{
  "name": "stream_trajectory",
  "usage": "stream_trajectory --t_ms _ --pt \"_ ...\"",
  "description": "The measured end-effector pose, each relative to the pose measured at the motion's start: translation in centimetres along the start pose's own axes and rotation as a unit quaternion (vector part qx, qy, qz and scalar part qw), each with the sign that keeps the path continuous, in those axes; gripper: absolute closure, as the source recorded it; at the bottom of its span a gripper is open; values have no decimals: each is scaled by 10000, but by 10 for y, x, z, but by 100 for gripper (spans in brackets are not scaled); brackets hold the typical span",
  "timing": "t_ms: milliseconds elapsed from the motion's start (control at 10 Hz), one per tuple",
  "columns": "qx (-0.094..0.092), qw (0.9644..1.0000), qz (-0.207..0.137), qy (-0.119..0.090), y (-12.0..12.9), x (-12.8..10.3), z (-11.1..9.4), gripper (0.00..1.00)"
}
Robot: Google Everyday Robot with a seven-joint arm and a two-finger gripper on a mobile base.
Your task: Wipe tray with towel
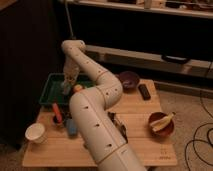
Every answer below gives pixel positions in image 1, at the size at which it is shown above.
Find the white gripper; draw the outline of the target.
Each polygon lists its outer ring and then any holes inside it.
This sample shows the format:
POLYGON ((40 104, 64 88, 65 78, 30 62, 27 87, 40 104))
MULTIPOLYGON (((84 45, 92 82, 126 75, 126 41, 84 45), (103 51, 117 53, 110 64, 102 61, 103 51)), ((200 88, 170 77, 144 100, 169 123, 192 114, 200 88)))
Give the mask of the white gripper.
POLYGON ((75 84, 79 75, 79 66, 70 57, 66 57, 63 67, 64 79, 70 84, 75 84))

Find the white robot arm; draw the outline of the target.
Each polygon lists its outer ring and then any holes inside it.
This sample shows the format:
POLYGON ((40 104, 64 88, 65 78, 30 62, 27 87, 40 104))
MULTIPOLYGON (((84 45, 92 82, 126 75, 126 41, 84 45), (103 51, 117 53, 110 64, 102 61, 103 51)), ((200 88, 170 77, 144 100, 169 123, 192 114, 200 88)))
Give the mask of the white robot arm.
POLYGON ((146 171, 141 159, 112 123, 107 109, 121 99, 123 88, 109 70, 84 54, 81 40, 65 40, 62 50, 95 83, 74 93, 69 101, 71 116, 99 171, 146 171))

